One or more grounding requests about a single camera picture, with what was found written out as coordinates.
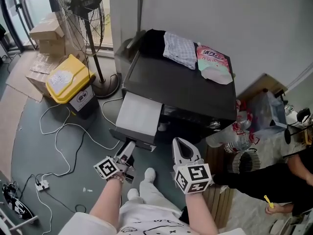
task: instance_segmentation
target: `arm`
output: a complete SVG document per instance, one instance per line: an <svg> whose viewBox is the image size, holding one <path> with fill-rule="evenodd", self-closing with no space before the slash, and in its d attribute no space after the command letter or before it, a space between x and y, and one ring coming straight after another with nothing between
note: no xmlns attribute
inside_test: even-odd
<svg viewBox="0 0 313 235"><path fill-rule="evenodd" d="M313 174L303 165L298 154L288 159L289 170L297 177L307 181L308 185L313 186Z"/></svg>
<svg viewBox="0 0 313 235"><path fill-rule="evenodd" d="M116 178L110 179L91 209L90 215L96 216L118 228L121 192L122 183Z"/></svg>
<svg viewBox="0 0 313 235"><path fill-rule="evenodd" d="M216 235L219 233L202 193L187 194L186 204L192 230L201 235Z"/></svg>
<svg viewBox="0 0 313 235"><path fill-rule="evenodd" d="M269 206L266 207L265 212L267 214L274 214L274 213L291 213L293 210L293 203L288 203L283 206L279 204L274 204L274 208L270 208Z"/></svg>

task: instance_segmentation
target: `fan grille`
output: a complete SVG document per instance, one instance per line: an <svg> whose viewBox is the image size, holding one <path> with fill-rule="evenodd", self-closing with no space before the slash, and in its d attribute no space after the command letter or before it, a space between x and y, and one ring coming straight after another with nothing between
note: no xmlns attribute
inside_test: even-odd
<svg viewBox="0 0 313 235"><path fill-rule="evenodd" d="M75 49L87 55L94 55L100 49L105 26L102 0L97 2L96 8L87 7L86 4L92 3L92 1L94 0L56 0L60 8L56 15L64 34L71 40ZM86 46L90 46L86 23L90 24L95 53L86 51Z"/></svg>

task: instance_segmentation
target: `snack bag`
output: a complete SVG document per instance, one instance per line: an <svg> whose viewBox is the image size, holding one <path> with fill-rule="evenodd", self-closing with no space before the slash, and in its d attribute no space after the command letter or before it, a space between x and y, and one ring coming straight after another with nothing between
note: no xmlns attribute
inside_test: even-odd
<svg viewBox="0 0 313 235"><path fill-rule="evenodd" d="M219 84L229 84L233 78L229 71L228 61L223 54L208 46L197 47L198 67L204 78Z"/></svg>

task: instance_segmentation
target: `trash bin lid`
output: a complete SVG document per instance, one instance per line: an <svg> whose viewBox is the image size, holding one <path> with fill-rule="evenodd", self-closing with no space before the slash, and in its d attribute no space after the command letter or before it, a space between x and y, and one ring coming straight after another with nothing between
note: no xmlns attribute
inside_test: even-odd
<svg viewBox="0 0 313 235"><path fill-rule="evenodd" d="M65 104L89 83L92 76L94 73L70 54L50 73L45 85L57 103Z"/></svg>

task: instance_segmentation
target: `yellow clip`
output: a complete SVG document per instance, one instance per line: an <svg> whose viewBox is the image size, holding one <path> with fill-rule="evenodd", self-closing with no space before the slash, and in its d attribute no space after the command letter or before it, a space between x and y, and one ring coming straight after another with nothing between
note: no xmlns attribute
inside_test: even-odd
<svg viewBox="0 0 313 235"><path fill-rule="evenodd" d="M265 200L269 203L269 207L274 209L274 204L270 202L270 200L268 199L268 197L265 195L264 196Z"/></svg>

